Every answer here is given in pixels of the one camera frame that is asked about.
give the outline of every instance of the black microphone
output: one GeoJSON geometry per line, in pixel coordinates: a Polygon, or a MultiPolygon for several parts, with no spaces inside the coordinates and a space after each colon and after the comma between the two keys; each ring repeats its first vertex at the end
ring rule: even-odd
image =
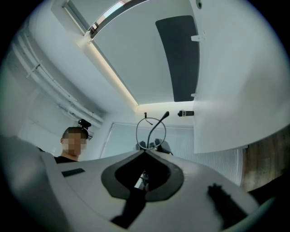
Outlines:
{"type": "Polygon", "coordinates": [[[164,118],[167,118],[169,116],[169,111],[167,111],[163,117],[159,120],[159,122],[152,128],[152,130],[150,131],[149,133],[149,136],[148,136],[148,140],[147,140],[147,148],[149,148],[149,139],[150,139],[150,135],[152,133],[152,131],[160,124],[160,122],[164,119],[164,118]]]}

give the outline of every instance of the man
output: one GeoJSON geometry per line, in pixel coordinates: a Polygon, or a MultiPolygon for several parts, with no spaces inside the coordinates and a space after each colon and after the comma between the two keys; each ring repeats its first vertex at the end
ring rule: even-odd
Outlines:
{"type": "Polygon", "coordinates": [[[87,130],[82,127],[67,128],[60,140],[63,151],[59,157],[55,157],[56,163],[77,162],[86,148],[88,136],[87,130]]]}

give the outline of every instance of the wooden surface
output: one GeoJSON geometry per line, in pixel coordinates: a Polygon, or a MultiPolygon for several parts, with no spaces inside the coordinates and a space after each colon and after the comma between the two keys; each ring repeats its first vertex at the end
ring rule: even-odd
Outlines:
{"type": "Polygon", "coordinates": [[[290,167],[290,126],[250,144],[243,153],[241,187],[251,191],[282,175],[290,167]]]}

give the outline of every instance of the black shirt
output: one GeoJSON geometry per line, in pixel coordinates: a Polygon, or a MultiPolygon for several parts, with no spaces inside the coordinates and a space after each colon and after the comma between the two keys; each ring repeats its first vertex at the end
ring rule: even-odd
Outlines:
{"type": "Polygon", "coordinates": [[[63,157],[63,156],[55,157],[54,159],[55,159],[55,162],[57,164],[76,162],[75,160],[72,160],[72,159],[69,159],[69,158],[66,158],[66,157],[63,157]]]}

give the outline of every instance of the dark gray panel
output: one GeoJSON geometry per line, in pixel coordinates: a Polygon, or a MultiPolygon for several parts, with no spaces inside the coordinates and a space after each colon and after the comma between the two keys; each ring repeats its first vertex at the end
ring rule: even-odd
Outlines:
{"type": "Polygon", "coordinates": [[[156,21],[166,53],[175,102],[192,101],[199,72],[199,44],[191,41],[197,35],[190,15],[156,21]]]}

